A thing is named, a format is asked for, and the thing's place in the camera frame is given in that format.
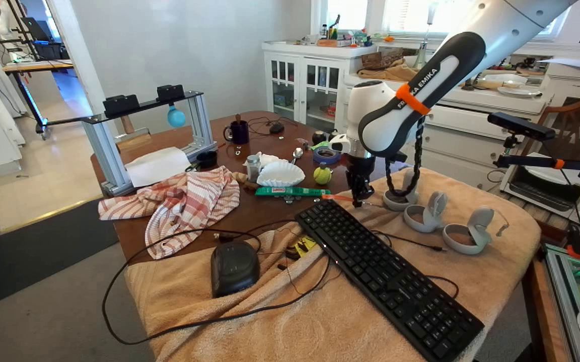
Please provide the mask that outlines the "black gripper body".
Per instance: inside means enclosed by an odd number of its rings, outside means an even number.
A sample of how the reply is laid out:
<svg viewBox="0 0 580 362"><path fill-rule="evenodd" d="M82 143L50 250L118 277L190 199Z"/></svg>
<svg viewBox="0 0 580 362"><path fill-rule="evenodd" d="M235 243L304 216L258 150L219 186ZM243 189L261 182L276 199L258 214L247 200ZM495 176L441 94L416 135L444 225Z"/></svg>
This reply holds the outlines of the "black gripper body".
<svg viewBox="0 0 580 362"><path fill-rule="evenodd" d="M375 171L375 158L351 156L346 167L346 182L354 200L368 199L375 189L371 186L371 172Z"/></svg>

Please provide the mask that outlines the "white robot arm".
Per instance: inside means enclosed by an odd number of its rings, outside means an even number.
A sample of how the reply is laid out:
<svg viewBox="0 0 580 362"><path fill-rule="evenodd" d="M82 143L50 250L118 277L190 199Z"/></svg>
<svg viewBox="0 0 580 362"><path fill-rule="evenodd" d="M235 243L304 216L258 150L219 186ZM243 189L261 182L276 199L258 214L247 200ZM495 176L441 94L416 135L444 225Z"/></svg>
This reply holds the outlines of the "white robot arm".
<svg viewBox="0 0 580 362"><path fill-rule="evenodd" d="M412 127L423 127L429 109L453 86L529 42L575 0L479 0L473 16L450 33L416 74L393 91L367 81L351 91L345 153L352 203L373 195L368 175L375 158L393 162Z"/></svg>

